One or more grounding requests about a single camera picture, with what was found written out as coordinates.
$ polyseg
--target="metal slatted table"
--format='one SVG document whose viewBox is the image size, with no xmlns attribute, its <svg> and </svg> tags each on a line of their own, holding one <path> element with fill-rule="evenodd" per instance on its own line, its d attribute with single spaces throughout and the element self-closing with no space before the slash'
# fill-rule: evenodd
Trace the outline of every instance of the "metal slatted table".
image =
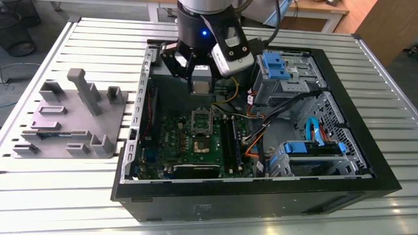
<svg viewBox="0 0 418 235">
<path fill-rule="evenodd" d="M 247 37 L 271 30 L 246 28 Z M 139 224 L 109 200 L 117 157 L 108 160 L 15 159 L 10 147 L 41 96 L 45 80 L 67 81 L 69 68 L 83 68 L 99 90 L 120 86 L 129 91 L 125 113 L 132 112 L 147 39 L 176 38 L 176 27 L 81 18 L 68 23 L 0 130 L 0 234 L 10 232 L 96 234 L 411 234 L 418 231 L 418 112 L 362 40 L 350 35 L 280 31 L 275 46 L 326 51 L 334 69 L 403 189 L 318 216 L 228 219 Z M 119 139 L 128 136 L 131 116 L 123 117 Z"/>
</svg>

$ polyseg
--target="green circuit board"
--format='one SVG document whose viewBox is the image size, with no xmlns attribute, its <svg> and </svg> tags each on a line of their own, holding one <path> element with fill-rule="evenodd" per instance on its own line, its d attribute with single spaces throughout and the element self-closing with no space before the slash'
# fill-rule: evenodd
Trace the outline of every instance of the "green circuit board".
<svg viewBox="0 0 418 235">
<path fill-rule="evenodd" d="M 148 165 L 152 179 L 164 179 L 161 168 L 177 164 L 205 164 L 220 166 L 222 178 L 252 177 L 252 163 L 246 161 L 242 170 L 228 173 L 224 170 L 223 141 L 220 133 L 223 117 L 211 118 L 211 134 L 192 135 L 191 127 L 208 128 L 208 118 L 196 115 L 192 123 L 191 116 L 163 117 L 160 126 L 159 148 L 156 162 Z M 243 118 L 235 119 L 239 139 L 247 133 Z"/>
</svg>

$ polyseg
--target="motherboard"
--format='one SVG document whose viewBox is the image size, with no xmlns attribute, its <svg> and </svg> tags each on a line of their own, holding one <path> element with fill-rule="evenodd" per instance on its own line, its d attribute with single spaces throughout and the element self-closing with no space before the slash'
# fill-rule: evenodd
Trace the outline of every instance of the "motherboard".
<svg viewBox="0 0 418 235">
<path fill-rule="evenodd" d="M 215 116 L 197 109 L 188 116 L 164 116 L 159 147 L 143 149 L 139 177 L 148 179 L 252 177 L 252 162 L 243 158 L 247 134 L 242 117 Z"/>
</svg>

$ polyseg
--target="floor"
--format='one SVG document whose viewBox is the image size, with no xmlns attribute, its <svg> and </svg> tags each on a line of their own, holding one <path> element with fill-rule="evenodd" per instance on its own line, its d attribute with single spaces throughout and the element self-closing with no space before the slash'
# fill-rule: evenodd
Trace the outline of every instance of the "floor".
<svg viewBox="0 0 418 235">
<path fill-rule="evenodd" d="M 48 2 L 37 1 L 36 9 L 43 23 L 39 26 L 31 28 L 29 33 L 37 46 L 37 50 L 29 56 L 15 58 L 8 56 L 2 49 L 0 49 L 0 67 L 21 62 L 40 64 L 67 23 L 69 15 L 81 15 L 83 17 L 120 20 L 149 20 L 148 12 L 144 7 L 63 3 L 61 11 L 55 12 Z M 167 17 L 164 9 L 160 9 L 160 21 L 175 21 L 173 18 Z M 260 27 L 262 25 L 247 20 L 243 23 L 246 26 Z M 24 65 L 13 66 L 2 70 L 2 77 L 4 79 L 10 79 L 10 85 L 6 87 L 0 85 L 0 107 L 2 105 L 17 102 L 20 95 L 29 83 L 29 79 L 36 72 L 36 69 L 37 67 L 33 65 Z M 418 58 L 407 57 L 406 53 L 402 53 L 392 64 L 387 67 L 387 71 L 408 96 L 411 102 L 418 107 L 418 94 L 415 92 L 415 87 L 418 87 Z M 13 105 L 0 108 L 0 127 L 5 122 L 12 109 Z"/>
</svg>

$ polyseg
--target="gray plastic stand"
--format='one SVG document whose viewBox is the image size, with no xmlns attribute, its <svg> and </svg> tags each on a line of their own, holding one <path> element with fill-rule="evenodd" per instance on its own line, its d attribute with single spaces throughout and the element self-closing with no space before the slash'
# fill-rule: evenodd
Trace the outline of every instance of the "gray plastic stand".
<svg viewBox="0 0 418 235">
<path fill-rule="evenodd" d="M 71 69 L 77 90 L 45 82 L 31 129 L 21 133 L 15 158 L 111 158 L 113 156 L 127 92 L 119 87 L 97 91 L 83 69 Z"/>
</svg>

